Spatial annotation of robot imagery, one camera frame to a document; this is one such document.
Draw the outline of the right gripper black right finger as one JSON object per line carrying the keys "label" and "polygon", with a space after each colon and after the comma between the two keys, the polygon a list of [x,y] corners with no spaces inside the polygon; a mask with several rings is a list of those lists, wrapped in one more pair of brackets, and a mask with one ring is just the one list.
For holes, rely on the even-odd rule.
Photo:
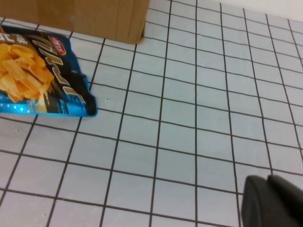
{"label": "right gripper black right finger", "polygon": [[303,191],[278,175],[270,175],[267,181],[279,195],[289,215],[303,226]]}

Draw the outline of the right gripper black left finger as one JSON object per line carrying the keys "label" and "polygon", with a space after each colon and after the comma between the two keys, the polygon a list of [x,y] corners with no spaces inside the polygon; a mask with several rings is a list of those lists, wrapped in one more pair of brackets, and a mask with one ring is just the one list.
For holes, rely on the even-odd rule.
{"label": "right gripper black left finger", "polygon": [[241,207],[242,223],[245,227],[268,227],[271,201],[270,189],[267,181],[259,176],[251,175],[246,178]]}

